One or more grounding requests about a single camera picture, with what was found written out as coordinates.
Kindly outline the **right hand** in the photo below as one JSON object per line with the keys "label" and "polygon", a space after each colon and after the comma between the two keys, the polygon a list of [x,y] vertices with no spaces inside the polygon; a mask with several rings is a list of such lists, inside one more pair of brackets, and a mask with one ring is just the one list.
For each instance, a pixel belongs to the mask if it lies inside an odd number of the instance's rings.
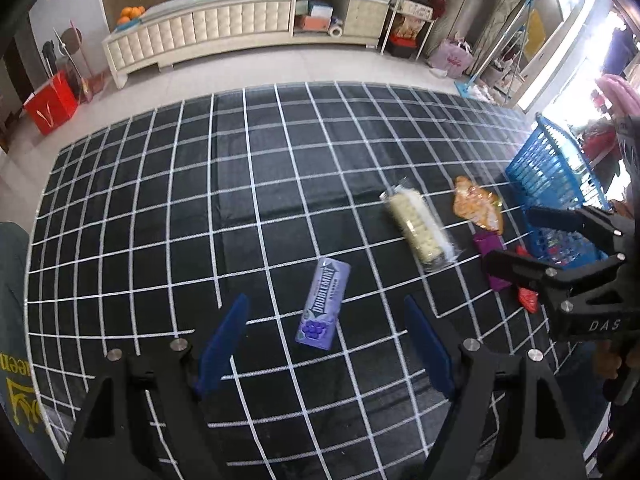
{"label": "right hand", "polygon": [[620,367],[625,363],[623,358],[612,350],[612,342],[599,340],[593,353],[593,370],[604,379],[615,379]]}

